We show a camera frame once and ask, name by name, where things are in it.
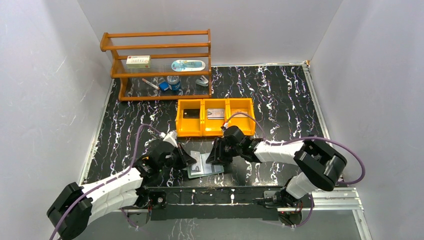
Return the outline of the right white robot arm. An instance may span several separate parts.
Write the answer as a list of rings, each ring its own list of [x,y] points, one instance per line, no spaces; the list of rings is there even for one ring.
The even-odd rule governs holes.
[[[301,173],[292,177],[277,196],[287,204],[293,204],[317,189],[332,191],[347,165],[347,159],[324,138],[309,136],[296,141],[269,143],[263,138],[245,135],[235,125],[215,138],[206,163],[227,165],[234,157],[250,163],[297,165]]]

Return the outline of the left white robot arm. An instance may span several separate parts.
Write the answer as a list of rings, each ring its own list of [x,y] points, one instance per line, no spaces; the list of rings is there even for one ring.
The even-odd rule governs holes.
[[[122,208],[164,208],[166,193],[147,186],[162,170],[181,170],[196,163],[181,144],[163,141],[121,172],[89,184],[66,185],[46,213],[54,226],[52,236],[73,240],[93,221]]]

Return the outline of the green card holder wallet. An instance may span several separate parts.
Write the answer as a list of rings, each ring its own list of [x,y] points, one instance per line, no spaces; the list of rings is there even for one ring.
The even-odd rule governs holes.
[[[225,170],[222,165],[206,163],[209,155],[210,153],[200,153],[199,151],[193,150],[190,151],[190,156],[196,160],[196,163],[186,168],[189,179],[224,173]]]

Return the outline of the orange wooden shelf rack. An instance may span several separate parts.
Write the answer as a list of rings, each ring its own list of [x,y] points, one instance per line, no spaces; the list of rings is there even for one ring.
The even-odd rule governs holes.
[[[105,32],[100,50],[110,52],[110,77],[119,80],[118,99],[121,102],[150,100],[179,100],[211,98],[212,87],[198,86],[201,76],[212,78],[211,30],[159,31],[159,32]],[[151,56],[150,68],[129,69],[128,56]],[[200,60],[206,67],[201,71],[172,70],[176,60]],[[159,86],[167,76],[179,76],[179,91],[154,89],[142,78]]]

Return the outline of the yellow three-compartment bin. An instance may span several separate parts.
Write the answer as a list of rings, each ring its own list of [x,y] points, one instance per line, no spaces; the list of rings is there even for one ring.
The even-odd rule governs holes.
[[[247,136],[256,132],[251,98],[180,99],[175,119],[178,137],[217,137],[222,127],[238,126]]]

